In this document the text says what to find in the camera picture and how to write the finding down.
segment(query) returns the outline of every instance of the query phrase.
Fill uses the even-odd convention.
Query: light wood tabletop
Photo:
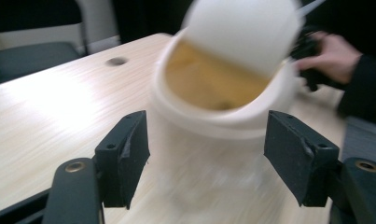
[[[176,149],[195,146],[182,131],[171,132],[171,124],[149,101],[151,78],[170,39],[152,35],[0,85],[0,210],[50,188],[59,165],[91,158],[122,117],[146,110],[151,157],[131,210],[106,208],[106,223],[256,223],[246,219],[249,216],[234,217],[232,211],[230,219],[220,222],[199,204],[201,212],[186,208],[189,205],[177,207],[170,203],[172,195],[162,197],[156,187],[161,186],[156,165],[163,148],[170,146],[164,142],[170,144],[173,138]],[[342,147],[345,124],[335,114],[340,97],[340,91],[327,87],[314,93],[301,88],[289,113]],[[266,212],[280,213],[279,223],[327,223],[328,208],[299,208],[293,196],[283,192],[284,205]]]

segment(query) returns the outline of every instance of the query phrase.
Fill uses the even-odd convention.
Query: white bowl
[[[208,110],[191,105],[171,91],[166,67],[185,31],[173,37],[160,57],[151,83],[151,103],[170,122],[194,133],[223,139],[252,139],[266,132],[269,110],[287,112],[297,89],[297,71],[286,59],[264,91],[252,102],[229,110]]]

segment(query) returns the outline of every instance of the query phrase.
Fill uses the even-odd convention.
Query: white wall
[[[111,0],[77,1],[83,11],[89,43],[118,35]],[[54,40],[73,41],[81,45],[78,29],[73,25],[3,33],[0,34],[0,49]]]

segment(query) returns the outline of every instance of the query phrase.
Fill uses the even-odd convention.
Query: black object
[[[65,162],[51,189],[0,211],[0,224],[104,223],[102,203],[130,208],[148,157],[146,112],[135,112],[109,132],[92,160]]]
[[[314,31],[317,31],[317,29],[313,27],[303,27],[298,41],[290,53],[292,58],[298,60],[318,54],[320,50],[320,43],[310,37],[310,34]],[[311,68],[300,71],[299,75],[306,79],[306,86],[310,89],[310,91],[317,91],[318,85],[320,84],[325,84],[340,90],[344,90],[345,88],[345,85],[333,81],[316,69]]]
[[[84,55],[88,55],[85,24],[75,0],[0,1],[0,33],[72,24],[78,26]],[[81,56],[76,46],[65,41],[42,41],[35,45],[0,49],[0,83],[67,63]]]
[[[121,42],[157,33],[176,34],[192,1],[112,0]]]
[[[339,149],[288,114],[270,111],[264,155],[305,206],[333,200],[332,224],[376,224],[376,162],[337,160]]]

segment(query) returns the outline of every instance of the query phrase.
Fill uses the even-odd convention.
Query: chair backrest
[[[82,13],[75,0],[1,0],[0,33],[79,24],[83,47],[87,38]]]

